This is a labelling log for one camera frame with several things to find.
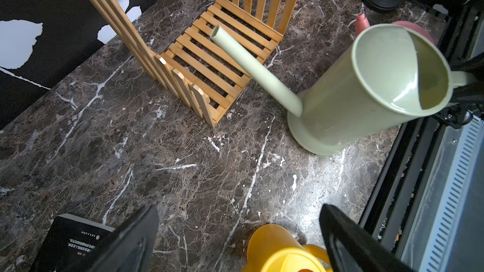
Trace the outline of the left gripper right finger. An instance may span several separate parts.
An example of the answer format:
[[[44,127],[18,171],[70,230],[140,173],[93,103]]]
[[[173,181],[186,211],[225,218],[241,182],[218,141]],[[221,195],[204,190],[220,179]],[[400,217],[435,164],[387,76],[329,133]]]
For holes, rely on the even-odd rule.
[[[323,205],[319,223],[334,271],[412,271],[336,206]]]

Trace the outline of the yellow watering can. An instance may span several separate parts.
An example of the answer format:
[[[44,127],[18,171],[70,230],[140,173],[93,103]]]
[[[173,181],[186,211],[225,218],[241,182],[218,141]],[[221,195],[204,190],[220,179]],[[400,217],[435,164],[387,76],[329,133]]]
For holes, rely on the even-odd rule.
[[[267,224],[250,238],[243,271],[332,271],[328,253],[312,244],[301,245],[285,228]]]

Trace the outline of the green watering can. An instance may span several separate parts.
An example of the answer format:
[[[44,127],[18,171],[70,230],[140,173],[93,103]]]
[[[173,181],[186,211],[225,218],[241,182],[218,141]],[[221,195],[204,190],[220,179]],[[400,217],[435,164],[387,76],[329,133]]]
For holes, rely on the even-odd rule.
[[[210,37],[287,110],[296,142],[322,156],[361,137],[440,112],[455,88],[439,49],[399,25],[364,30],[311,88],[300,93],[293,93],[220,26]]]

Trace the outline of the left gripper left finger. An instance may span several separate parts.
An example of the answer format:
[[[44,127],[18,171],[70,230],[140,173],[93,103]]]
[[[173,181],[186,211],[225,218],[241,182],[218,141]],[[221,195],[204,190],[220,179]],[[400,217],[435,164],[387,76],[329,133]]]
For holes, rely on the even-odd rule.
[[[86,258],[66,271],[147,271],[159,226],[158,211],[146,205],[109,234]]]

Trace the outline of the wooden slatted shelf rack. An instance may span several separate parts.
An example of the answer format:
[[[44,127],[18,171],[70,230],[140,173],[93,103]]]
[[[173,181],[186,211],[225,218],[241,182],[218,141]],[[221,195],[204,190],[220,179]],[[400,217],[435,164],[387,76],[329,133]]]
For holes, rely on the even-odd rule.
[[[162,54],[152,51],[117,0],[89,0],[150,76],[215,126],[250,82],[210,39],[223,28],[258,62],[283,39],[297,0],[216,0]]]

